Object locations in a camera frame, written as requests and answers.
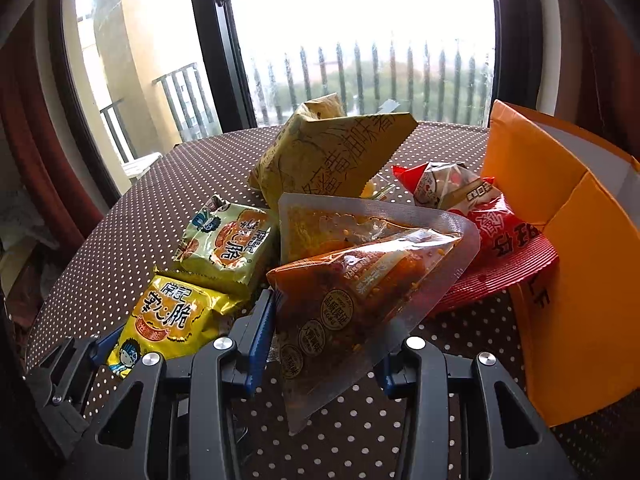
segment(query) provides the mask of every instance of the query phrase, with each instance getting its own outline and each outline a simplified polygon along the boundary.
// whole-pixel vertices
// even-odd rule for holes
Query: spicy food package
[[[337,94],[302,103],[249,175],[278,208],[283,192],[357,197],[417,126],[408,113],[346,117]]]
[[[187,225],[174,261],[180,269],[206,278],[210,287],[246,300],[273,255],[276,232],[273,211],[214,195]]]
[[[366,244],[406,229],[382,218],[340,214],[334,210],[309,208],[307,204],[285,205],[280,215],[286,217],[281,221],[287,223],[289,232],[286,242],[280,245],[283,264]]]
[[[242,304],[239,298],[154,272],[107,359],[112,373],[121,378],[149,352],[165,359],[197,352],[228,333],[232,314]]]
[[[287,193],[280,199],[287,253],[298,243],[296,237],[289,239],[297,225],[296,214],[289,212],[297,207],[326,216],[330,224],[343,228],[343,238],[350,236],[346,226],[357,237],[366,236],[367,230],[372,236],[386,234],[386,229],[395,234],[267,273],[280,295],[276,336],[292,432],[399,345],[479,248],[475,226],[448,212]],[[407,229],[402,224],[423,227]]]
[[[481,178],[461,164],[445,162],[410,169],[394,166],[393,172],[413,194],[415,205],[465,216],[480,231],[478,256],[434,313],[507,288],[558,259],[544,235],[514,215],[492,178]]]

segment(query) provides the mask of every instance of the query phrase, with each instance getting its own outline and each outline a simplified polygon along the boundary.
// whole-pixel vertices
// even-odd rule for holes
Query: glass window
[[[231,0],[258,124],[329,92],[418,120],[486,124],[494,0]]]
[[[88,121],[92,134],[108,137],[100,149],[112,149],[128,177],[177,143],[221,133],[191,0],[63,4],[72,8],[77,30],[65,26],[68,62],[74,78],[84,69],[92,94],[80,101],[85,115],[100,115]]]

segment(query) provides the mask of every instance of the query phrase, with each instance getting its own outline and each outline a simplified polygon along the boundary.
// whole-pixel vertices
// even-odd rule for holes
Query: metal railing
[[[129,137],[129,133],[124,125],[122,116],[120,115],[120,110],[118,109],[118,105],[121,102],[122,99],[118,99],[110,105],[105,106],[100,110],[100,115],[107,126],[107,130],[113,143],[116,145],[116,148],[120,153],[120,158],[123,163],[126,164],[127,162],[131,162],[138,158],[138,155],[136,154],[136,149],[131,143],[131,138]]]
[[[220,126],[209,106],[197,63],[189,63],[152,81],[162,84],[182,140],[203,139],[220,133]]]
[[[407,50],[406,61],[399,60],[393,42],[390,44],[389,59],[385,62],[380,61],[375,43],[371,47],[370,59],[367,60],[362,58],[360,47],[356,43],[349,66],[345,66],[340,43],[336,44],[335,53],[337,61],[327,62],[322,48],[318,48],[319,81],[312,81],[309,76],[308,57],[304,48],[300,49],[302,81],[294,82],[292,63],[287,54],[284,55],[286,84],[276,80],[274,67],[270,62],[266,94],[260,72],[255,60],[252,60],[255,98],[260,108],[260,113],[256,114],[258,123],[273,123],[275,113],[276,124],[282,124],[287,119],[287,114],[283,111],[284,108],[289,108],[289,103],[293,111],[299,102],[338,92],[347,114],[375,113],[383,101],[392,98],[401,104],[397,111],[410,112],[417,119],[486,124],[487,97],[493,76],[489,67],[489,54],[486,54],[484,63],[477,70],[475,56],[463,68],[459,49],[454,57],[453,67],[447,66],[443,49],[438,58],[437,78],[433,78],[431,52],[427,43],[424,44],[422,55],[422,73],[414,66],[412,48]],[[332,64],[337,65],[337,74],[335,70],[328,73],[327,68]],[[420,79],[422,88],[417,88],[416,82]],[[403,96],[399,96],[399,88],[402,86],[406,92],[403,89]]]

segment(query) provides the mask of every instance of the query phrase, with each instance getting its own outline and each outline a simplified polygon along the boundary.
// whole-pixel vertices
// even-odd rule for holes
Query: kraft paper bag
[[[533,405],[554,426],[631,393],[640,384],[638,162],[573,124],[496,101],[482,175],[559,255],[510,288]]]
[[[284,192],[358,197],[418,125],[411,114],[347,117],[337,94],[302,103],[249,174],[269,207]]]

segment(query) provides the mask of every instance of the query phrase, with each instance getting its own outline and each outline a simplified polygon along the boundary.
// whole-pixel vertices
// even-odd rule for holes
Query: red snack package
[[[446,209],[469,218],[480,231],[480,251],[431,315],[480,300],[532,276],[558,259],[551,242],[520,220],[492,178],[459,164],[428,162],[394,166],[400,183],[418,206]]]

